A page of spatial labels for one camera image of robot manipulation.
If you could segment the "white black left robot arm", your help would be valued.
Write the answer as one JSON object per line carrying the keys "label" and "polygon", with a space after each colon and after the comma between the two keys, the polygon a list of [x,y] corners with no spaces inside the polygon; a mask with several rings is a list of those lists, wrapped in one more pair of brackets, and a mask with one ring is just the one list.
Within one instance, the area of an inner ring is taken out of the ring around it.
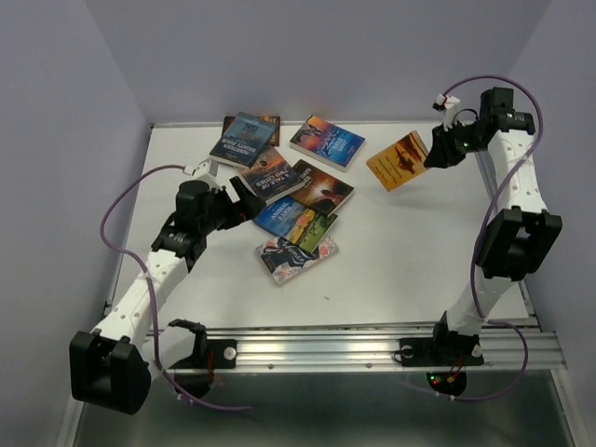
{"label": "white black left robot arm", "polygon": [[137,254],[141,272],[116,308],[91,332],[77,332],[69,345],[71,393],[75,400],[126,414],[144,404],[151,384],[168,381],[169,368],[182,362],[198,367],[199,389],[206,394],[216,368],[232,368],[224,352],[233,340],[212,343],[199,322],[176,318],[166,329],[157,323],[159,309],[192,272],[214,231],[254,219],[264,208],[238,177],[231,180],[238,200],[208,177],[180,184],[173,213],[164,222],[146,259]]}

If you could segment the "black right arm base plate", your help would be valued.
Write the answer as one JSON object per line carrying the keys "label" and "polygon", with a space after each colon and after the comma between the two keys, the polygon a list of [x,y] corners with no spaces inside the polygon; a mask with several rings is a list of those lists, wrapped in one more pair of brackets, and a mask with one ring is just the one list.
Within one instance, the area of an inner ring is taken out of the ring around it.
{"label": "black right arm base plate", "polygon": [[394,360],[406,368],[429,368],[430,387],[454,397],[460,397],[466,390],[464,369],[484,364],[477,336],[447,341],[440,341],[438,337],[401,338]]}

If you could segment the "Three Days to See book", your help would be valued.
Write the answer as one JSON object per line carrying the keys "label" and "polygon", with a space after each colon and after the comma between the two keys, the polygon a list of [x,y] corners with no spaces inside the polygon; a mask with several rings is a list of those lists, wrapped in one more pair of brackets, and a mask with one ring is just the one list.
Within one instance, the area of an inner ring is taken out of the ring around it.
{"label": "Three Days to See book", "polygon": [[353,186],[305,160],[298,160],[292,168],[304,185],[291,193],[290,197],[322,215],[335,213],[354,194]]}

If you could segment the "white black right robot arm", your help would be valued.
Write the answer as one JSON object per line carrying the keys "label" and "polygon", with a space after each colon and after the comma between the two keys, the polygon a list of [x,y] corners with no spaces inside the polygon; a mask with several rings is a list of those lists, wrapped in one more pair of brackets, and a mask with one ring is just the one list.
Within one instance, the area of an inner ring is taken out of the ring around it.
{"label": "white black right robot arm", "polygon": [[433,334],[413,347],[416,366],[480,366],[480,334],[491,312],[514,283],[533,274],[562,231],[562,217],[541,196],[533,152],[542,139],[543,118],[514,107],[510,88],[490,88],[470,123],[461,102],[442,93],[433,104],[443,121],[432,130],[427,168],[450,168],[472,153],[493,165],[496,189],[473,248],[469,283],[435,324]]}

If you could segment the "Huckleberry Finn orange book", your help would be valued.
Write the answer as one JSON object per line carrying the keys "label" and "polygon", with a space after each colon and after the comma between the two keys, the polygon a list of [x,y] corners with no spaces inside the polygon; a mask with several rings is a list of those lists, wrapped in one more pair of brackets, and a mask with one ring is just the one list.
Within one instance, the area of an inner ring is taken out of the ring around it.
{"label": "Huckleberry Finn orange book", "polygon": [[426,172],[427,156],[427,148],[418,132],[412,131],[369,158],[366,166],[390,192]]}

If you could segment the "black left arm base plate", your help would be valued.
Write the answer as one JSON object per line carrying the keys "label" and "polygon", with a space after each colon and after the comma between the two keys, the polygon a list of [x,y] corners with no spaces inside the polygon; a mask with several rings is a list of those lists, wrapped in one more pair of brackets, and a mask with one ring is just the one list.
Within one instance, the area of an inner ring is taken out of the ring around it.
{"label": "black left arm base plate", "polygon": [[204,398],[215,381],[215,373],[234,370],[237,366],[237,340],[211,339],[204,347],[168,367],[174,381],[195,398]]}

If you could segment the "aluminium front rail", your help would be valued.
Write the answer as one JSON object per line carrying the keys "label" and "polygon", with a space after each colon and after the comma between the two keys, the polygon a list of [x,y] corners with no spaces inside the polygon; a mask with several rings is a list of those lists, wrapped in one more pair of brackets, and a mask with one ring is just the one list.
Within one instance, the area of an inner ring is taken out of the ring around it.
{"label": "aluminium front rail", "polygon": [[[394,360],[401,338],[430,337],[427,329],[356,328],[315,331],[210,331],[207,340],[236,339],[237,366],[222,373],[374,373],[417,371]],[[560,370],[566,362],[557,336],[530,330],[517,335],[489,329],[481,335],[484,364],[465,372]]]}

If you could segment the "dark orange book at back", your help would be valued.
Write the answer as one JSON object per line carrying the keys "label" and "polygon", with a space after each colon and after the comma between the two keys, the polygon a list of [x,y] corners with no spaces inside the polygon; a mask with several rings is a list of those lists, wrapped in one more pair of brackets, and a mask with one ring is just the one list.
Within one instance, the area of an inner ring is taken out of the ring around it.
{"label": "dark orange book at back", "polygon": [[[258,118],[262,119],[263,121],[272,123],[275,126],[275,132],[271,136],[270,144],[278,147],[280,142],[280,117],[278,115],[258,115]],[[227,115],[223,119],[222,134],[226,132],[226,130],[232,124],[234,119],[235,117],[233,115]]]}

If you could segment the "Jane Eyre blue book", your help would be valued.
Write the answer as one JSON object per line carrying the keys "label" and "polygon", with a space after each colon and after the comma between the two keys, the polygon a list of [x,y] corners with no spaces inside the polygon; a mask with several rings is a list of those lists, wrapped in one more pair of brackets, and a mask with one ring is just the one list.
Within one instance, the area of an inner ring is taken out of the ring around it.
{"label": "Jane Eyre blue book", "polygon": [[349,169],[364,143],[364,137],[315,115],[290,138],[292,148],[341,172]]}

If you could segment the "Little Women floral book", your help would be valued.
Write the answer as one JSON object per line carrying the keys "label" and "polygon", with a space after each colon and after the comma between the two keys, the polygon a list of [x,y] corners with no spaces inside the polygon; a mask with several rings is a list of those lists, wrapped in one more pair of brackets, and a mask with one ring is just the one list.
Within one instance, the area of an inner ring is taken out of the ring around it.
{"label": "Little Women floral book", "polygon": [[255,249],[265,271],[281,286],[333,257],[339,246],[324,237],[313,251],[306,251],[283,237],[274,237]]}

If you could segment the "Nineteen Eighty Four blue book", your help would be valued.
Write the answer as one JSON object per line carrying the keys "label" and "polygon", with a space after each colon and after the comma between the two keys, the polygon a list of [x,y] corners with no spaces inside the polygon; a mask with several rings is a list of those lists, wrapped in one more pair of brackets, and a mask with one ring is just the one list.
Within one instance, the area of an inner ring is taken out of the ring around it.
{"label": "Nineteen Eighty Four blue book", "polygon": [[238,113],[234,121],[210,151],[219,163],[250,168],[269,145],[275,126],[255,115]]}

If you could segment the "Animal Farm blue book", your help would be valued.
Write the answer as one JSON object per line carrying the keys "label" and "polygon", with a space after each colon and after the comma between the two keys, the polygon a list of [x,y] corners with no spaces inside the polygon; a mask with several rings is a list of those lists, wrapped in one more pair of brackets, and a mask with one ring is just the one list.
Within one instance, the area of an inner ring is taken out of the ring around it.
{"label": "Animal Farm blue book", "polygon": [[266,206],[252,221],[303,251],[314,252],[337,219],[311,210],[289,196]]}

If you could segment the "Tale of Two Cities book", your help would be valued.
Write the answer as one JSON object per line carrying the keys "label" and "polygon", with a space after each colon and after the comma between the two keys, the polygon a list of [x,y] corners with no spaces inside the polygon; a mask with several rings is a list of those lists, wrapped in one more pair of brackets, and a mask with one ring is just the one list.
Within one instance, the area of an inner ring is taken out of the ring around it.
{"label": "Tale of Two Cities book", "polygon": [[259,154],[250,168],[236,171],[243,184],[266,205],[271,205],[305,185],[297,172],[272,145],[268,145]]}

